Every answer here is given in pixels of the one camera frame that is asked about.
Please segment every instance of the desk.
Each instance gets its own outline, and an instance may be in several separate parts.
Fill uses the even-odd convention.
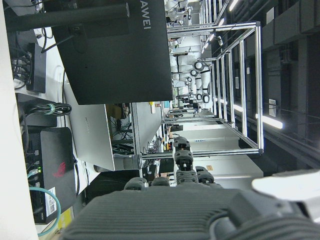
[[[0,236],[1,239],[6,240],[36,240],[38,236],[30,201],[2,2],[0,4],[0,33],[0,105],[3,112],[0,118],[2,126],[2,133],[0,134],[0,151],[2,153]],[[43,37],[38,39],[38,43],[43,46]],[[47,40],[48,46],[54,43],[54,38]],[[36,94],[27,91],[26,88],[17,92],[61,102],[64,67],[58,49],[54,47],[47,52],[46,56],[46,93]],[[58,118],[58,127],[63,126],[62,122],[62,119]],[[67,127],[70,128],[68,117],[66,122]],[[94,171],[93,164],[87,163],[85,167],[85,163],[80,159],[78,168],[81,192],[99,173]],[[86,169],[88,170],[89,181],[87,181]],[[75,178],[75,187],[77,187],[77,177]],[[37,225],[39,232],[44,228],[45,225]]]

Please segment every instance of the black box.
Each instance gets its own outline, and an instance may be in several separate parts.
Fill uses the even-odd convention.
[[[68,127],[43,128],[29,133],[29,152],[26,162],[40,173],[28,180],[32,186],[53,192],[61,205],[61,212],[76,201],[72,135]],[[35,223],[48,224],[57,217],[57,204],[49,195],[30,191]]]
[[[32,76],[26,85],[28,91],[46,93],[46,57],[47,53],[41,53],[42,47],[30,43],[28,51],[31,53]]]

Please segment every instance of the black monitor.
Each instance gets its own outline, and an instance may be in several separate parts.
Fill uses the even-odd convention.
[[[114,14],[111,19],[88,20],[95,18],[91,9],[98,13],[101,8],[110,15],[106,6],[112,9],[114,5],[116,12],[123,3],[127,3],[129,17]],[[47,16],[69,11],[70,17],[75,13],[79,19],[76,11],[84,13],[83,21],[68,24],[61,23],[61,15],[50,17],[57,21],[56,26],[50,24],[57,43],[74,36],[59,44],[58,50],[78,104],[173,99],[163,0],[52,0],[44,7]],[[34,24],[48,20],[46,13],[37,15],[43,18],[34,19]],[[16,25],[31,22],[25,18]]]

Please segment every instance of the label sticker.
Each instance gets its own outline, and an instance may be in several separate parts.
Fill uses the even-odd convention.
[[[48,190],[49,192],[53,193],[56,195],[56,187],[54,186],[53,188]],[[54,213],[57,210],[57,203],[54,200],[52,196],[49,194],[45,193],[45,212],[46,216],[48,217],[52,213]]]

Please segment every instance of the cable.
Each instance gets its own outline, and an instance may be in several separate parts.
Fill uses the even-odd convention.
[[[85,173],[86,173],[87,186],[89,186],[89,173],[88,173],[88,169],[87,169],[87,163],[84,162],[84,165],[85,165]]]
[[[42,35],[43,35],[45,38],[47,38],[47,39],[53,39],[53,38],[54,38],[54,34],[52,33],[51,36],[47,36],[47,33],[46,33],[46,34],[44,33],[45,30],[46,30],[46,29],[45,29],[44,27],[41,28],[41,33],[42,33]]]
[[[26,56],[29,59],[29,63],[28,64],[30,65],[30,71],[29,71],[29,74],[28,74],[28,79],[27,80],[18,79],[18,80],[20,80],[20,81],[22,81],[24,83],[23,83],[23,85],[14,88],[14,90],[19,90],[19,89],[22,89],[23,87],[25,87],[28,83],[30,83],[30,80],[31,80],[31,77],[32,77],[32,73],[33,73],[33,64],[32,64],[32,58],[30,57],[29,53],[24,51],[21,48],[21,46],[19,45],[18,32],[15,32],[15,44],[16,44],[17,47],[10,47],[11,49],[15,49],[17,51],[18,58],[16,60],[16,64],[14,64],[14,65],[20,66],[19,60],[25,62],[24,60],[21,59],[24,56]],[[19,57],[19,52],[18,51],[21,51],[22,53],[24,53],[24,56]],[[16,67],[14,72],[12,73],[12,76],[13,76],[14,79],[17,79],[17,74],[18,74],[18,72],[17,72],[17,67]]]
[[[47,32],[46,32],[45,28],[43,28],[43,32],[44,32],[44,44],[43,44],[43,48],[41,50],[42,54],[45,53],[46,51],[54,48],[55,46],[58,46],[59,44],[62,44],[62,43],[66,42],[69,39],[72,39],[74,37],[74,35],[70,35],[70,36],[66,37],[65,39],[62,39],[61,41],[58,41],[57,43],[55,43],[55,44],[49,46],[48,48],[46,48],[48,37],[47,37]]]
[[[3,11],[7,10],[7,9],[11,9],[11,8],[31,8],[31,7],[35,7],[37,5],[40,5],[42,3],[45,3],[45,2],[49,2],[51,0],[42,0],[42,1],[39,1],[35,4],[32,4],[32,5],[14,5],[14,6],[6,6]]]
[[[73,156],[74,159],[74,168],[76,172],[76,192],[75,195],[78,196],[80,192],[80,176],[79,176],[79,168],[78,168],[78,161],[76,160],[75,156]]]
[[[64,115],[69,115],[72,111],[71,105],[67,103],[48,103],[42,105],[34,105],[26,115],[26,118],[34,114],[44,114],[53,115],[56,117],[62,117]]]
[[[60,215],[61,215],[61,205],[60,205],[60,202],[58,200],[58,198],[56,197],[56,195],[54,195],[52,192],[48,191],[47,189],[45,188],[42,188],[42,187],[35,187],[35,186],[30,186],[29,187],[29,190],[30,191],[39,191],[39,192],[43,192],[45,194],[48,194],[50,195],[56,202],[56,219],[53,223],[53,225],[46,231],[44,232],[41,232],[41,233],[38,233],[38,236],[41,237],[43,235],[46,235],[48,234],[49,232],[51,232],[58,224],[58,221],[60,219]]]
[[[27,85],[27,82],[28,82],[28,81],[25,81],[21,86],[15,87],[14,90],[19,90],[19,89],[24,88],[24,87]]]
[[[22,120],[23,120],[23,123],[24,123],[24,133],[25,133],[24,154],[25,154],[25,156],[27,156],[28,148],[29,148],[29,132],[28,132],[28,125],[27,125],[27,122],[26,122],[27,117],[26,117],[26,114],[25,114],[25,112],[24,112],[24,110],[22,108],[20,108],[20,111],[22,113]]]
[[[65,78],[66,78],[66,70],[63,70],[63,78],[62,78],[62,103],[65,103]],[[63,115],[64,120],[64,127],[67,126],[66,124],[66,115]]]

